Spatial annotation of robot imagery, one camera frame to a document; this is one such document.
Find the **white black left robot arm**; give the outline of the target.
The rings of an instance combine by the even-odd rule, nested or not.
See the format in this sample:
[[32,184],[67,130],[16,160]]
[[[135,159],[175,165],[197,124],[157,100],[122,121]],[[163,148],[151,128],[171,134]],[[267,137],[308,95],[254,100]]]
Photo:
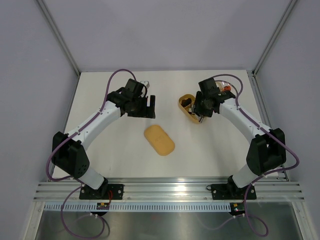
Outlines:
[[53,165],[83,185],[82,199],[111,196],[108,180],[90,165],[87,149],[110,124],[123,115],[155,119],[155,95],[148,96],[148,81],[129,79],[124,87],[107,94],[102,108],[68,133],[57,132],[52,140]]

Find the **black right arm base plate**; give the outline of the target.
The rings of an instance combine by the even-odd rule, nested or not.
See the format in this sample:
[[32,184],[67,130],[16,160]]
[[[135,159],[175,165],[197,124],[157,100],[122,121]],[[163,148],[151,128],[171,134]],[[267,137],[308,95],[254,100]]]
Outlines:
[[216,183],[207,185],[213,200],[244,200],[248,187],[237,188],[228,183]]

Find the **yellow lunch box lid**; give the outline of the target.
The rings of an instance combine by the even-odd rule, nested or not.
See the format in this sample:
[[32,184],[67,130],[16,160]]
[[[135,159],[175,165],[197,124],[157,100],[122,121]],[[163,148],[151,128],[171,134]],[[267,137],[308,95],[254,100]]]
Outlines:
[[154,124],[146,128],[144,131],[144,137],[160,156],[167,156],[175,149],[174,141],[158,124]]

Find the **stainless steel food tongs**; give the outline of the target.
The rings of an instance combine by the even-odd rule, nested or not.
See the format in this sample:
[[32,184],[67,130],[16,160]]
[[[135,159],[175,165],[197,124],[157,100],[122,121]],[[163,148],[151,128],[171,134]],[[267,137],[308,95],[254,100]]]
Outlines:
[[194,113],[192,107],[189,108],[189,115],[191,116],[192,121],[196,124],[201,124],[203,122],[203,120],[205,119],[205,117]]

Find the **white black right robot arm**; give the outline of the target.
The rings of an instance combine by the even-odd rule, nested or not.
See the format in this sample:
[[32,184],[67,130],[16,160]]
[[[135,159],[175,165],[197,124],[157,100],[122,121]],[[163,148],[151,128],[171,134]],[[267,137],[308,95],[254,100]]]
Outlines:
[[221,193],[224,199],[241,199],[246,188],[256,178],[283,165],[286,160],[285,134],[279,129],[258,122],[239,103],[239,93],[221,90],[213,77],[198,83],[192,112],[199,117],[220,114],[229,120],[249,143],[246,164],[226,184],[215,188],[212,194]]

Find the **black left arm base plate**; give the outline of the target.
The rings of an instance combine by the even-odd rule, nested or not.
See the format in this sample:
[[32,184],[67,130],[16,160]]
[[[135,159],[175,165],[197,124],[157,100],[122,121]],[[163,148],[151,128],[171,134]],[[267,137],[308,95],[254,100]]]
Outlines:
[[81,188],[79,193],[80,200],[122,200],[124,194],[123,184],[107,184],[101,189],[93,189],[89,186]]

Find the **yellow lunch box base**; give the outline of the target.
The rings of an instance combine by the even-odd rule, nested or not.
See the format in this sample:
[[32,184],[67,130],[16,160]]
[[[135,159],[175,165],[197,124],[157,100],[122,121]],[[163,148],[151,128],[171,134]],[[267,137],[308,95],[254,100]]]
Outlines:
[[[181,106],[181,101],[182,101],[183,99],[188,99],[188,98],[191,98],[192,103],[191,103],[190,106],[183,108],[183,107]],[[178,99],[178,107],[179,107],[179,109],[186,115],[186,117],[187,117],[191,122],[193,122],[193,119],[191,118],[191,116],[190,116],[190,114],[189,114],[189,108],[192,108],[192,107],[193,107],[193,105],[194,105],[194,103],[195,103],[195,100],[196,100],[196,98],[195,98],[192,94],[185,94],[185,95],[181,96],[181,97]]]

